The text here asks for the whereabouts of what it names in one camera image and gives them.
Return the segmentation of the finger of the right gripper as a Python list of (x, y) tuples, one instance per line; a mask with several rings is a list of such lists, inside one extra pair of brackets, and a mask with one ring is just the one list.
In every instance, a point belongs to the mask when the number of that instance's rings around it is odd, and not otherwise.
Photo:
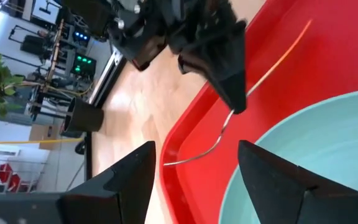
[(174, 54), (203, 39), (244, 29), (228, 0), (174, 0), (168, 23), (168, 46)]
[(182, 72), (204, 76), (235, 114), (246, 109), (245, 31), (246, 21), (239, 21), (207, 32), (178, 57)]

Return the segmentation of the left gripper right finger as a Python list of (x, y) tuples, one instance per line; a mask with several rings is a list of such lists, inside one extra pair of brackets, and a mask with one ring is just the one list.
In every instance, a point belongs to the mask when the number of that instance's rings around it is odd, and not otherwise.
[(358, 191), (246, 140), (238, 163), (261, 223), (358, 223)]

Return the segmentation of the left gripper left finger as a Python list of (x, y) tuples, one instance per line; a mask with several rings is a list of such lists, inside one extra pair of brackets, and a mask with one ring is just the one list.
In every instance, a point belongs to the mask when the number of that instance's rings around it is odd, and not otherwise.
[(147, 141), (59, 200), (62, 223), (144, 223), (154, 186), (155, 142)]

